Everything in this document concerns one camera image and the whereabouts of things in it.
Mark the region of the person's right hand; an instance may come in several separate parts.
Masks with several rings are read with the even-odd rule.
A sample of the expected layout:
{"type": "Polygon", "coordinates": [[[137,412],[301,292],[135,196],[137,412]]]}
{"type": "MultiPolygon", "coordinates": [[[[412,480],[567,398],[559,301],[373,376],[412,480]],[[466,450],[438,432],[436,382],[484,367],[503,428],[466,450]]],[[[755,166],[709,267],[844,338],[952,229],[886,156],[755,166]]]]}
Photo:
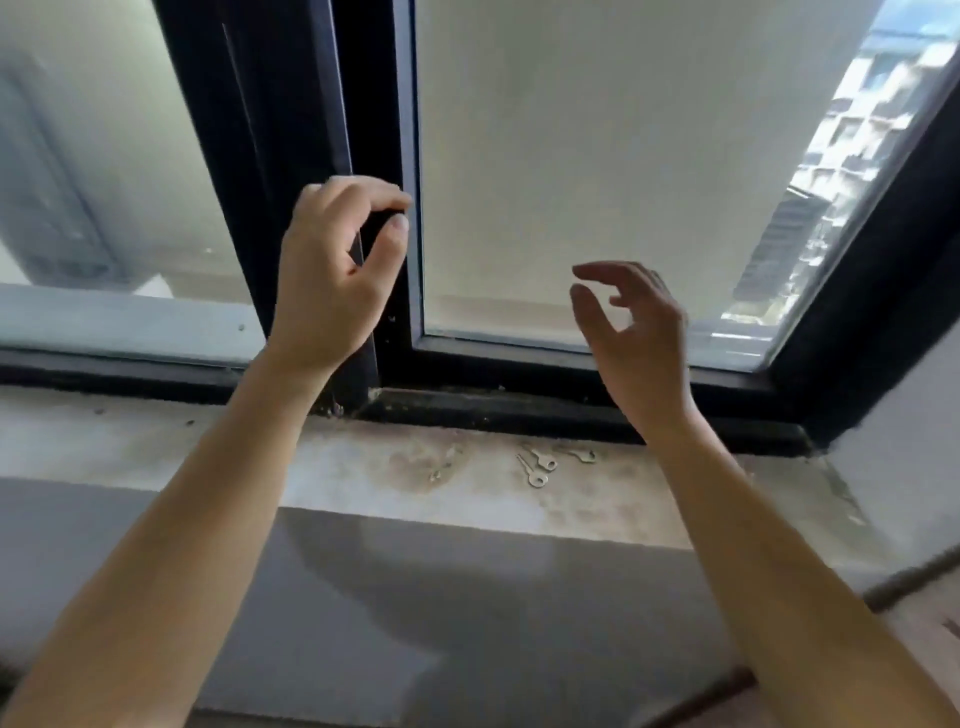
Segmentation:
{"type": "Polygon", "coordinates": [[[572,273],[576,284],[614,288],[610,304],[630,313],[626,327],[615,327],[622,348],[590,348],[610,398],[650,449],[686,438],[697,413],[687,362],[687,317],[664,280],[629,261],[581,263],[572,273]]]}

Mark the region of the person's left hand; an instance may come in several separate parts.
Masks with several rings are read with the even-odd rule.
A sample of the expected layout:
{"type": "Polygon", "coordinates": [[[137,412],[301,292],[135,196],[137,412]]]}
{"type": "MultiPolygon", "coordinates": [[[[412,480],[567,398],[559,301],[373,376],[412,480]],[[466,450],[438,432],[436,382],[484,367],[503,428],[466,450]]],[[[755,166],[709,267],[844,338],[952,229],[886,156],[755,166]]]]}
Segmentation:
{"type": "Polygon", "coordinates": [[[374,213],[406,214],[411,204],[402,188],[371,176],[302,189],[281,242],[267,342],[284,372],[325,381],[369,339],[396,285],[371,289],[358,279],[377,237],[369,224],[374,213]]]}

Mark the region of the person's right forearm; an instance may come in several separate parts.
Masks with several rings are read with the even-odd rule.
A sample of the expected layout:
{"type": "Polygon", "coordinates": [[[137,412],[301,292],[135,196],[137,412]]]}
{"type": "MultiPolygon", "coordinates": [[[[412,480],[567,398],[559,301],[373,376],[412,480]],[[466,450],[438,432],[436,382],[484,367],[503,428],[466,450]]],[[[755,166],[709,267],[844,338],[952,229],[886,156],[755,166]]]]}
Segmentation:
{"type": "Polygon", "coordinates": [[[636,423],[781,725],[960,728],[949,696],[759,494],[702,416],[636,423]]]}

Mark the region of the person's left forearm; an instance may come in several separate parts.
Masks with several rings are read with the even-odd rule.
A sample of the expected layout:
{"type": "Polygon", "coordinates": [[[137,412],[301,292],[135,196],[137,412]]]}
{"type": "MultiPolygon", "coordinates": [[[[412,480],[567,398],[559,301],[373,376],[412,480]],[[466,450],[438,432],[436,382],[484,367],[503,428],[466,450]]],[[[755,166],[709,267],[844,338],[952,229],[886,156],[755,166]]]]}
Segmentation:
{"type": "Polygon", "coordinates": [[[57,617],[0,728],[184,728],[253,582],[330,378],[267,346],[222,415],[57,617]]]}

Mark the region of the black sash with frosted glass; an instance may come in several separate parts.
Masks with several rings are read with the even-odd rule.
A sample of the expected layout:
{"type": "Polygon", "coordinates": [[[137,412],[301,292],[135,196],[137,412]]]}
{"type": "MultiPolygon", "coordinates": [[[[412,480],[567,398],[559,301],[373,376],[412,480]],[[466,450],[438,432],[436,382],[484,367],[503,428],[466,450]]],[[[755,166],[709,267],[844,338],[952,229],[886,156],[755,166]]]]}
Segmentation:
{"type": "Polygon", "coordinates": [[[424,0],[427,334],[589,356],[572,267],[638,261],[712,338],[884,0],[424,0]]]}

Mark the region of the grey stone window sill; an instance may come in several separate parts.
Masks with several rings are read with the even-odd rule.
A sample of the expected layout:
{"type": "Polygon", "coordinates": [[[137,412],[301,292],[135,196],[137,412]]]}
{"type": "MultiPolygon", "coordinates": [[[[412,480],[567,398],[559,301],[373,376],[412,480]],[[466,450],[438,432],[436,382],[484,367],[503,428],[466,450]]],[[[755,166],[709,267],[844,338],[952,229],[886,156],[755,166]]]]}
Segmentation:
{"type": "Polygon", "coordinates": [[[281,507],[415,526],[690,552],[640,445],[260,412],[0,386],[0,479],[158,492],[200,452],[204,480],[281,507]]]}

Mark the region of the building outside window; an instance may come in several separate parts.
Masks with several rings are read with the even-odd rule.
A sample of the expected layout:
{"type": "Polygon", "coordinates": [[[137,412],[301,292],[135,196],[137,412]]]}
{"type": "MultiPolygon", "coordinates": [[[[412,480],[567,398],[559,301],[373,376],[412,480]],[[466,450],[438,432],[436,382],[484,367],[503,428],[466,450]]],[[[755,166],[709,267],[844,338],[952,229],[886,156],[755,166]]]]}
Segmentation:
{"type": "Polygon", "coordinates": [[[884,0],[711,338],[773,341],[927,113],[960,49],[960,0],[884,0]]]}

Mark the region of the black sash with clear glass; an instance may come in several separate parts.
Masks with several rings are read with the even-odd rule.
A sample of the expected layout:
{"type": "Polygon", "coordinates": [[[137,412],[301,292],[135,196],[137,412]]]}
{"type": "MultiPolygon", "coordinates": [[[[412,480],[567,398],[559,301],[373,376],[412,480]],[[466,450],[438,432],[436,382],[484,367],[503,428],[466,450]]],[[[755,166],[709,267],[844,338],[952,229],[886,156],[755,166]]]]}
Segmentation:
{"type": "Polygon", "coordinates": [[[225,402],[351,171],[332,0],[0,0],[0,384],[225,402]]]}

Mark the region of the black outer window frame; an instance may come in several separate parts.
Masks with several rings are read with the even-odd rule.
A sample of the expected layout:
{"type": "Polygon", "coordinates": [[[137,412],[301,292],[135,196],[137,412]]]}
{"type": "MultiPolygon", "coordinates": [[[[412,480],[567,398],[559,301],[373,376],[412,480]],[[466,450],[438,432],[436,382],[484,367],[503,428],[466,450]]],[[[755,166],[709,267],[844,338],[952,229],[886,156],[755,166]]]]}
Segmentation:
{"type": "MultiPolygon", "coordinates": [[[[426,330],[425,0],[152,0],[225,227],[270,334],[282,227],[309,173],[414,193],[411,259],[384,318],[319,396],[330,418],[641,443],[585,354],[426,330]]],[[[758,370],[692,370],[735,453],[810,455],[864,423],[960,324],[960,58],[758,370]]]]}

